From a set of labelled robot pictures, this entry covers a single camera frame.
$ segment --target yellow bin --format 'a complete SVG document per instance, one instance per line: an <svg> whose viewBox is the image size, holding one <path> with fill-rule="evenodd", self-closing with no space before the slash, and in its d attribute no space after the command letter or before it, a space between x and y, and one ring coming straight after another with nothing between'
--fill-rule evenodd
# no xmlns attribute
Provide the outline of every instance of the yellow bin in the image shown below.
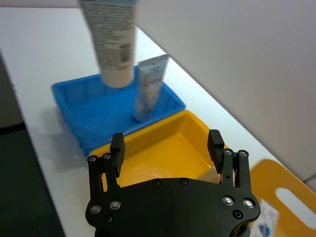
<svg viewBox="0 0 316 237"><path fill-rule="evenodd" d="M197 179L214 165L207 150L209 128L189 111L125 136L125 159L118 183L121 187L155 178ZM110 144L90 155L110 152ZM253 194L271 203L280 218L275 237L316 237L275 196L277 187L285 187L316 213L316 195L293 174L274 161L264 160L251 170Z"/></svg>

